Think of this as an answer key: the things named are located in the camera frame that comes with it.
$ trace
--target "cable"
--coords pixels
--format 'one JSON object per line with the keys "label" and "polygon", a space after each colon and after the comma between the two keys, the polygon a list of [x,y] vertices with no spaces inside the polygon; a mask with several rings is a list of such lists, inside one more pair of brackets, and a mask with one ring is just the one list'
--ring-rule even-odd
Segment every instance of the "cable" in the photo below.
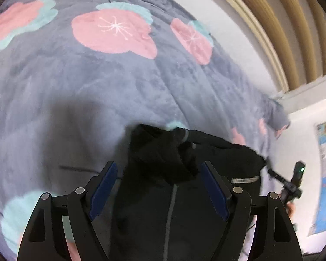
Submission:
{"label": "cable", "polygon": [[256,223],[254,223],[251,227],[248,228],[246,232],[248,232],[250,229],[252,229],[254,226],[256,226]]}
{"label": "cable", "polygon": [[[254,223],[251,227],[248,228],[248,230],[246,232],[248,232],[250,229],[252,229],[254,226],[256,226],[256,223]],[[249,257],[249,255],[245,252],[244,248],[242,248],[242,253],[244,253],[247,257]]]}
{"label": "cable", "polygon": [[72,167],[72,166],[59,165],[59,168],[62,169],[62,170],[68,170],[68,171],[90,172],[92,174],[97,174],[97,175],[100,174],[100,172],[95,171],[95,170],[88,170],[88,169],[84,169],[84,168],[76,168],[76,167]]}

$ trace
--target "gray stripe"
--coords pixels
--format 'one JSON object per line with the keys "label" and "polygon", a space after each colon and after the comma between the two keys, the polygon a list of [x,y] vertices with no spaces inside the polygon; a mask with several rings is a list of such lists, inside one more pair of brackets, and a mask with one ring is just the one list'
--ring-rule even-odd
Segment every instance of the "gray stripe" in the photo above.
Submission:
{"label": "gray stripe", "polygon": [[168,246],[169,246],[169,234],[170,234],[170,222],[171,217],[173,215],[174,211],[174,204],[175,204],[175,198],[176,198],[176,192],[178,191],[178,186],[174,184],[173,191],[171,193],[171,200],[170,200],[170,206],[168,215],[166,218],[166,226],[165,226],[165,240],[164,240],[164,250],[163,250],[163,261],[168,260]]}
{"label": "gray stripe", "polygon": [[182,139],[182,143],[184,143],[187,140],[187,138],[188,138],[188,129],[185,129],[185,135]]}

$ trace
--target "gray blanket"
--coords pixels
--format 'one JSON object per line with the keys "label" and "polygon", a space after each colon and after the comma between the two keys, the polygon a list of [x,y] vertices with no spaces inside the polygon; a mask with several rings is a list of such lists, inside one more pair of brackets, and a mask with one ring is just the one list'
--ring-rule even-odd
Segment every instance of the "gray blanket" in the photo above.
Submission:
{"label": "gray blanket", "polygon": [[[172,0],[4,1],[0,251],[7,260],[16,259],[41,193],[70,193],[108,160],[123,171],[138,123],[200,130],[266,157],[288,120]],[[110,209],[111,201],[95,222],[105,249]]]}

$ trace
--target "metal screw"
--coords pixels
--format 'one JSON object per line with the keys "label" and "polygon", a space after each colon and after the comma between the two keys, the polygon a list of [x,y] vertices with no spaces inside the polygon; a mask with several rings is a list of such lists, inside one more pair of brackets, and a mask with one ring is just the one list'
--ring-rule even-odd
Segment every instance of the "metal screw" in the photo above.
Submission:
{"label": "metal screw", "polygon": [[82,194],[82,193],[84,193],[84,188],[78,187],[78,188],[76,188],[75,192],[76,192],[76,194]]}
{"label": "metal screw", "polygon": [[276,193],[274,193],[274,192],[271,192],[269,194],[269,196],[270,196],[270,198],[273,198],[273,199],[277,199],[278,198],[278,195]]}
{"label": "metal screw", "polygon": [[242,193],[243,192],[243,189],[241,187],[239,187],[239,186],[235,186],[235,187],[233,187],[233,191],[235,193]]}
{"label": "metal screw", "polygon": [[44,193],[43,195],[41,195],[41,199],[42,200],[46,200],[46,199],[48,199],[49,198],[49,194],[48,193]]}

